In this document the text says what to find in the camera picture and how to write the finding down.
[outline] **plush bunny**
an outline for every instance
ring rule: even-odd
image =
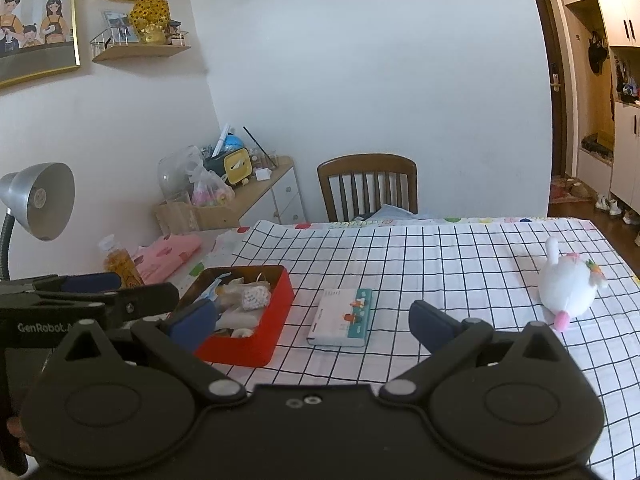
[[[540,300],[556,315],[554,328],[562,332],[571,318],[585,312],[596,297],[596,290],[606,288],[607,279],[593,261],[583,261],[578,253],[560,256],[558,240],[546,239],[546,263],[540,270]]]

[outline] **white wall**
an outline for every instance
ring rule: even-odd
[[[190,0],[168,0],[172,16],[194,30]],[[16,226],[12,277],[100,269],[96,247],[115,233],[133,249],[160,233],[151,206],[161,199],[158,160],[219,135],[195,46],[167,59],[91,62],[89,40],[101,9],[132,4],[76,0],[79,71],[0,91],[0,174],[46,161],[66,162],[76,177],[76,206],[60,238],[39,242]]]
[[[578,98],[575,88],[574,54],[571,46],[571,35],[567,24],[564,4],[562,0],[551,0],[551,6],[556,20],[558,37],[560,39],[560,51],[562,54],[562,66],[564,67],[564,95],[566,97],[566,168],[571,176],[577,175],[578,168]]]
[[[294,157],[313,221],[316,166],[393,152],[421,210],[544,215],[551,165],[534,0],[191,0],[221,122]]]

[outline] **family poster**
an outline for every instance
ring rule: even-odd
[[[0,88],[77,68],[74,0],[0,0]]]

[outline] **fabric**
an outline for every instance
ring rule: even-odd
[[[640,474],[640,287],[633,272],[589,221],[461,219],[350,222],[284,227],[261,221],[232,253],[204,267],[281,264],[296,297],[273,359],[264,368],[214,366],[251,391],[257,383],[369,383],[374,391],[429,353],[413,338],[408,309],[422,299],[458,320],[479,317],[499,330],[552,323],[538,297],[544,242],[600,266],[610,288],[557,334],[601,400],[606,424],[591,465],[604,479]],[[180,290],[186,290],[190,276]],[[306,334],[325,288],[372,288],[364,348],[309,346]]]

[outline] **bottle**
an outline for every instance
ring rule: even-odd
[[[100,240],[98,247],[104,254],[104,270],[115,272],[122,279],[122,288],[144,285],[140,274],[136,269],[131,256],[127,250],[121,246],[114,235],[109,235]]]

